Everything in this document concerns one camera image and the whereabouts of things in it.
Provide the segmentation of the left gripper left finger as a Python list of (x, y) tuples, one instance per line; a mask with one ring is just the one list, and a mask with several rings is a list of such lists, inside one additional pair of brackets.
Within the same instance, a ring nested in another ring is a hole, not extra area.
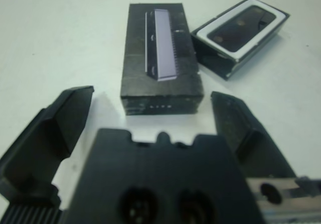
[(85, 127), (93, 86), (66, 89), (32, 119), (1, 157), (1, 195), (12, 204), (59, 205), (52, 180)]

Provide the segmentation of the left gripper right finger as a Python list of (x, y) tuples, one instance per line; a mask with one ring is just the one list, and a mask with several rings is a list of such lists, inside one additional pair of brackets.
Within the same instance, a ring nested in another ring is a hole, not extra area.
[(227, 141), (246, 177), (296, 177), (267, 130), (243, 100), (213, 91), (211, 103), (217, 133)]

